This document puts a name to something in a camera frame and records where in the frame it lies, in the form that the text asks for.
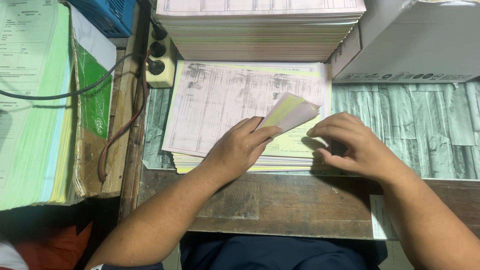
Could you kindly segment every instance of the blue basket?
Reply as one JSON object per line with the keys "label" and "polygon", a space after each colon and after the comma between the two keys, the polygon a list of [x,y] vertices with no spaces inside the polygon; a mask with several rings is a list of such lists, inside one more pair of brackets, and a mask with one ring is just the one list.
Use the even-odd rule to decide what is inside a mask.
{"label": "blue basket", "polygon": [[106,37],[129,37],[135,0],[68,0]]}

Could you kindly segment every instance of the desk surface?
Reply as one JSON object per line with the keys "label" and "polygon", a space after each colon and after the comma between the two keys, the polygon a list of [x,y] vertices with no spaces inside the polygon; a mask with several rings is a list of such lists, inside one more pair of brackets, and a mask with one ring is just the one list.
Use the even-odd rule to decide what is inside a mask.
{"label": "desk surface", "polygon": [[[169,89],[150,93],[138,193],[132,194],[130,208],[124,208],[127,214],[180,177],[171,171],[168,153],[161,150],[169,97]],[[426,182],[480,236],[477,97],[479,83],[336,85],[332,113],[359,116],[422,178],[444,179]],[[191,229],[372,238],[369,194],[382,194],[380,186],[336,170],[315,174],[245,174],[210,199]],[[133,179],[130,186],[137,184]]]}

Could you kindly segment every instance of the orange cloth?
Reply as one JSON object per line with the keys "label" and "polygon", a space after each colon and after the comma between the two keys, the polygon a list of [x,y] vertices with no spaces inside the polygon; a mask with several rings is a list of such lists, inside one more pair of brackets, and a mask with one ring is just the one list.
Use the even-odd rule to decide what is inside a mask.
{"label": "orange cloth", "polygon": [[27,263],[29,270],[72,270],[82,256],[92,222],[77,236],[76,227],[53,230],[37,241],[13,246]]}

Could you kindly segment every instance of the white cardboard box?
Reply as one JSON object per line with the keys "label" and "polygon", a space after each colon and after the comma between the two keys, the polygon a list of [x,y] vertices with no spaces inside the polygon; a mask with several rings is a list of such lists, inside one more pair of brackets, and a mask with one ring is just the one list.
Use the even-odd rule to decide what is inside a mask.
{"label": "white cardboard box", "polygon": [[480,0],[365,0],[331,56],[334,83],[453,83],[480,75]]}

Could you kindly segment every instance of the red wire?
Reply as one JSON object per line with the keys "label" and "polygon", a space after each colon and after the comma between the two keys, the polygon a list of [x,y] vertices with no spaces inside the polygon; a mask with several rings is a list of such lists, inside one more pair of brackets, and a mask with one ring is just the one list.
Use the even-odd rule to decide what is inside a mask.
{"label": "red wire", "polygon": [[[148,59],[148,56],[150,55],[150,49],[147,51],[147,55],[144,59],[144,64],[142,66],[142,70],[143,70],[143,76],[142,76],[142,80],[143,80],[143,97],[144,97],[144,100],[142,101],[143,104],[146,103],[146,97],[147,97],[147,79],[146,79],[146,65],[147,65],[147,59]],[[130,121],[128,121],[121,129],[118,130],[117,133],[115,133],[115,135],[112,136],[112,138],[107,142],[107,144],[105,145],[105,147],[103,148],[102,150],[102,153],[100,154],[100,165],[99,165],[99,176],[100,177],[100,181],[102,183],[105,182],[105,179],[104,177],[106,177],[107,175],[105,175],[104,171],[103,171],[103,168],[104,168],[104,163],[105,163],[105,155],[107,153],[107,150],[108,148],[110,147],[110,144],[115,140],[117,139],[117,137],[122,134],[125,130],[127,130],[127,127],[129,125],[131,125],[131,123],[133,121],[135,121],[135,119],[140,115],[140,113],[143,111],[145,106],[141,106],[140,109],[137,111],[137,113],[132,117],[132,119],[130,119]]]}

